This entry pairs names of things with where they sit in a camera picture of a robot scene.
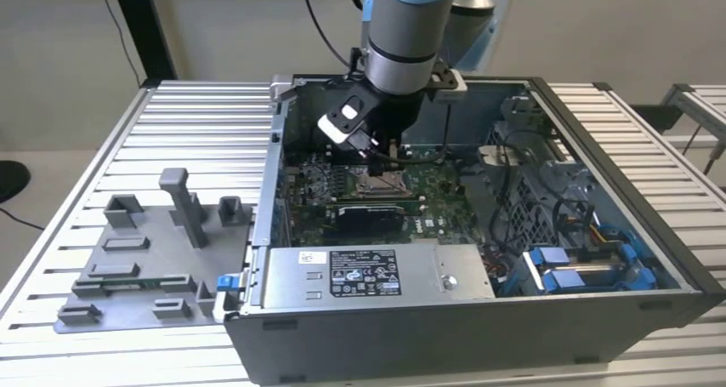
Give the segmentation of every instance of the motherboard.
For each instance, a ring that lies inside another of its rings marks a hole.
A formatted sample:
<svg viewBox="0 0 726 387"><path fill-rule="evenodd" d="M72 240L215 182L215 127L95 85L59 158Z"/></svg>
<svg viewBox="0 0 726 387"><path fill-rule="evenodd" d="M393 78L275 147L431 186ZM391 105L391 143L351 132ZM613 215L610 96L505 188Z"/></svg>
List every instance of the motherboard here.
<svg viewBox="0 0 726 387"><path fill-rule="evenodd" d="M435 148L409 151L426 157ZM366 165L338 164L313 154L286 173L295 247L483 242L449 158L373 176Z"/></svg>

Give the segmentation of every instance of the power supply label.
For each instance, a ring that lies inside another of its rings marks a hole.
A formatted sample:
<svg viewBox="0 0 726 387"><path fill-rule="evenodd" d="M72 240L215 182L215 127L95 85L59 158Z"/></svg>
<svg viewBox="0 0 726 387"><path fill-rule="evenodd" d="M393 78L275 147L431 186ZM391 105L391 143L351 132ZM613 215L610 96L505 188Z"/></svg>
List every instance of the power supply label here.
<svg viewBox="0 0 726 387"><path fill-rule="evenodd" d="M330 293L337 298L401 295L397 251L331 251Z"/></svg>

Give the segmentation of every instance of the metal frame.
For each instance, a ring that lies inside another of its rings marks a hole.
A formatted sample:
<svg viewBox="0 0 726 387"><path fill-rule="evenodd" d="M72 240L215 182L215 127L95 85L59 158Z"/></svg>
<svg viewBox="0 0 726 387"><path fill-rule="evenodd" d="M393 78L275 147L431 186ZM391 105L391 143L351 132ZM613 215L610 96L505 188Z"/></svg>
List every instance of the metal frame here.
<svg viewBox="0 0 726 387"><path fill-rule="evenodd" d="M124 14L140 62L144 65L147 79L156 82L178 79L156 14L155 0L118 0L118 4Z"/></svg>
<svg viewBox="0 0 726 387"><path fill-rule="evenodd" d="M599 91L593 84L550 86L700 262L726 285L722 194L614 93ZM142 201L159 202L159 195L146 189L146 181L158 179L163 165L182 161L190 165L192 175L210 177L198 179L200 184L234 185L243 175L262 178L262 165L255 165L254 159L235 160L235 150L254 142L267 144L269 129L261 126L273 116L269 107L267 84L172 82L140 91L2 293L0 357L14 359L0 360L3 385L51 382L251 386L222 327L59 336L48 322L56 320L72 277L86 265L84 246L95 241L100 232L96 227L104 224L99 213L103 193L134 191ZM190 133L192 125L195 134ZM642 151L648 151L648 159L640 160ZM220 195L215 188L196 190L204 202L216 201L214 197ZM607 366L573 365L351 383L721 385L726 384L725 345L722 304L692 325L653 333Z"/></svg>
<svg viewBox="0 0 726 387"><path fill-rule="evenodd" d="M726 143L726 86L692 86L677 83L670 88L662 104L676 106L722 143Z"/></svg>

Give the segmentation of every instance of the slotted metal surface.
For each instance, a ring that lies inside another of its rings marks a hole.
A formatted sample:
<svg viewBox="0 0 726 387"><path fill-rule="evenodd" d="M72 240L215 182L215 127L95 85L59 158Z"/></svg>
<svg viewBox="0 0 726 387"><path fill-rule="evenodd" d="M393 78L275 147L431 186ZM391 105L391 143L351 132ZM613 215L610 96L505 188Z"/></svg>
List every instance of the slotted metal surface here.
<svg viewBox="0 0 726 387"><path fill-rule="evenodd" d="M721 142L726 142L726 85L677 84L664 103L677 106Z"/></svg>
<svg viewBox="0 0 726 387"><path fill-rule="evenodd" d="M591 85L555 85L567 105L726 282L724 199L648 126ZM0 385L251 385L220 326L58 335L64 303L106 224L111 193L170 204L164 167L187 167L204 203L259 198L271 110L267 84L164 83L140 93L70 200L0 297ZM726 384L726 305L690 326L656 332L607 366L571 366L373 380L353 385L686 386Z"/></svg>

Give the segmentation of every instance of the beige wall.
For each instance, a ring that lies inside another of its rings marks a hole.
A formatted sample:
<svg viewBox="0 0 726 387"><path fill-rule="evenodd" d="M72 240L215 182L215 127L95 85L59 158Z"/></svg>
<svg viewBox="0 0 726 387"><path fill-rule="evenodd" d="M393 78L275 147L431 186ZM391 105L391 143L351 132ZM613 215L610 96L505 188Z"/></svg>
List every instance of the beige wall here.
<svg viewBox="0 0 726 387"><path fill-rule="evenodd" d="M135 90L103 0L0 0L0 151L95 148Z"/></svg>
<svg viewBox="0 0 726 387"><path fill-rule="evenodd" d="M510 0L487 71L657 103L673 83L726 83L725 17L724 0Z"/></svg>

